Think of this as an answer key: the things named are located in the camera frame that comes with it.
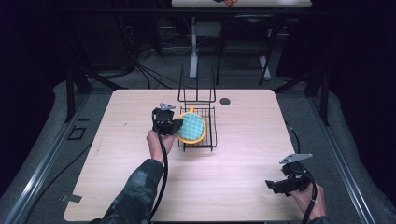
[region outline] human arm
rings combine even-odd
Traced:
[[[167,154],[175,138],[175,135],[163,137]],[[163,152],[154,131],[148,132],[147,141],[151,159],[145,160],[131,174],[123,190],[107,209],[101,223],[149,222],[158,184],[163,176]]]
[[[324,189],[322,186],[316,184],[317,186],[317,198],[314,208],[309,215],[309,224],[331,224],[332,222],[328,217],[326,217],[326,201],[324,198]],[[305,214],[308,205],[312,200],[312,183],[304,190],[295,190],[289,192],[289,194],[294,198],[299,206],[300,210]]]

